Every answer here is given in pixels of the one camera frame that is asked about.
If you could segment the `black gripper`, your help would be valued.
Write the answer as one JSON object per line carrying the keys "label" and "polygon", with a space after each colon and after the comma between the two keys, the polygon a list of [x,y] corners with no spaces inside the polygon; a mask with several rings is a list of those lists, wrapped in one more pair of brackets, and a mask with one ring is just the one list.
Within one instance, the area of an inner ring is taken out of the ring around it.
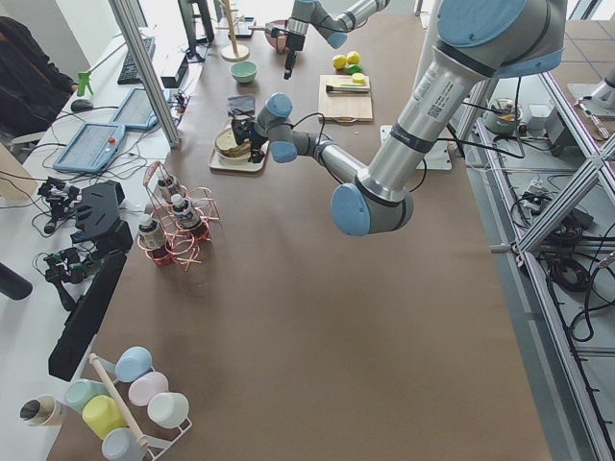
{"label": "black gripper", "polygon": [[284,62],[283,78],[289,80],[292,77],[292,73],[297,60],[297,52],[304,50],[306,40],[306,28],[301,26],[295,30],[288,30],[287,46],[289,51],[286,55]]}
{"label": "black gripper", "polygon": [[231,129],[236,143],[236,146],[231,149],[231,154],[238,157],[250,150],[250,162],[261,163],[265,156],[262,146],[267,139],[256,131],[255,120],[253,118],[234,118]]}

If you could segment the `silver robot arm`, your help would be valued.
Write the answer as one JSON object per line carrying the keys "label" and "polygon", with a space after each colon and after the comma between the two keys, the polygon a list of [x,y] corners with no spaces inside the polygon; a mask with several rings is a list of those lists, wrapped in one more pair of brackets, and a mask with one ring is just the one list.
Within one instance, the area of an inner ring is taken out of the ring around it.
{"label": "silver robot arm", "polygon": [[293,3],[290,17],[285,21],[285,46],[288,49],[283,78],[289,80],[293,73],[297,53],[304,49],[308,27],[312,26],[329,45],[340,48],[347,39],[347,34],[360,27],[371,15],[381,12],[389,0],[356,1],[344,12],[332,16],[320,1],[297,0]]}
{"label": "silver robot arm", "polygon": [[409,176],[472,87],[560,64],[566,8],[564,1],[442,2],[435,13],[431,63],[369,165],[322,134],[295,131],[292,103],[283,93],[266,100],[247,136],[266,143],[279,163],[308,156],[335,176],[340,184],[332,194],[332,218],[344,233],[395,231],[413,212],[405,188]]}

